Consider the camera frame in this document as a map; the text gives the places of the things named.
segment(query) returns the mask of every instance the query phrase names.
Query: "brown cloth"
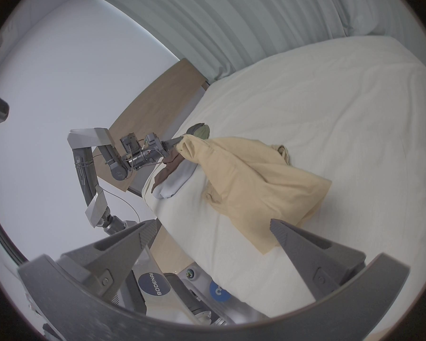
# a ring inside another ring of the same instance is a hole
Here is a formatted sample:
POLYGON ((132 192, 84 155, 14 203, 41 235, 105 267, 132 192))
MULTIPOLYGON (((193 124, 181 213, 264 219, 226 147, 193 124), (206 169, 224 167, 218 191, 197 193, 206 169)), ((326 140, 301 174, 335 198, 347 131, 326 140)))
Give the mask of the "brown cloth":
POLYGON ((172 148, 169 152, 169 156, 163 160, 163 163, 166 165, 165 168, 162 168, 159 173, 155 175, 155 183, 151 193, 153 193, 157 185, 163 183, 167 177, 169 177, 169 174, 178 168, 182 161, 184 161, 184 157, 178 153, 175 148, 172 148))
POLYGON ((209 182, 202 196, 262 253, 278 245, 270 220, 301 226, 320 208, 331 182, 289 165, 283 145, 258 140, 185 135, 176 146, 202 166, 209 182))

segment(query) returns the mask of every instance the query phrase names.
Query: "wooden headboard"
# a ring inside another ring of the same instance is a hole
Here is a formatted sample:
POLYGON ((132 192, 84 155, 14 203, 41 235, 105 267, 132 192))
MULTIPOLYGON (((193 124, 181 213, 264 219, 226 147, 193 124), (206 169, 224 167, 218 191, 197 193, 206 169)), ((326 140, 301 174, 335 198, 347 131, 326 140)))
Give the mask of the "wooden headboard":
MULTIPOLYGON (((187 60, 182 59, 153 81, 121 113, 109 128, 120 155, 125 150, 120 138, 135 133, 137 139, 143 139, 148 133, 162 136, 177 118, 193 95, 202 86, 206 88, 206 79, 187 60)), ((101 154, 96 148, 93 155, 101 154)), ((94 158, 96 174, 111 185, 126 191, 136 176, 118 181, 112 178, 109 166, 102 156, 94 158)))

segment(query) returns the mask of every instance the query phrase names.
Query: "blue round sticker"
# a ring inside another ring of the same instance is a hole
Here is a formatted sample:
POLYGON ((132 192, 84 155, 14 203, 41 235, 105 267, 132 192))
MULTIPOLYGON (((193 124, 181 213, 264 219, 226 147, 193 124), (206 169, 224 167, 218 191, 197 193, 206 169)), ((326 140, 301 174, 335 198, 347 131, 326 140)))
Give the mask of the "blue round sticker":
POLYGON ((139 287, 152 296, 164 296, 169 293, 170 284, 164 276, 158 273, 145 273, 137 281, 139 287))
POLYGON ((225 291, 224 289, 222 289, 214 281, 210 283, 210 294, 213 297, 213 299, 218 302, 225 302, 231 297, 228 291, 225 291))

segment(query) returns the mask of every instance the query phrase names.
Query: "bolt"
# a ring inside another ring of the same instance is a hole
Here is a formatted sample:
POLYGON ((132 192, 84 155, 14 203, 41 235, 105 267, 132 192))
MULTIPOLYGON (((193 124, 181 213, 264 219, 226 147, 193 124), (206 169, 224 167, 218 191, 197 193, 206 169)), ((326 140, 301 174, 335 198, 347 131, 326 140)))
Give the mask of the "bolt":
POLYGON ((188 270, 186 271, 186 277, 187 277, 189 280, 193 279, 193 278, 194 278, 194 270, 192 270, 192 269, 188 269, 188 270))

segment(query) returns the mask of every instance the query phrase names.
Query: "bed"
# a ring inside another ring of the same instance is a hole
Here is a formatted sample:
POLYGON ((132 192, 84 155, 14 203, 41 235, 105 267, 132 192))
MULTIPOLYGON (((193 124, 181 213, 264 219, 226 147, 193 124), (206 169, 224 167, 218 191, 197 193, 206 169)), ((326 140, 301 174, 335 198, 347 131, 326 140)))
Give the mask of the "bed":
MULTIPOLYGON (((175 136, 197 122, 211 137, 284 144, 292 165, 333 181, 304 229, 411 273, 376 332, 426 282, 426 66, 391 37, 348 37, 280 53, 213 83, 175 136)), ((202 168, 164 200, 142 196, 181 248, 221 287, 273 317, 314 301, 280 247, 259 253, 200 194, 202 168)))

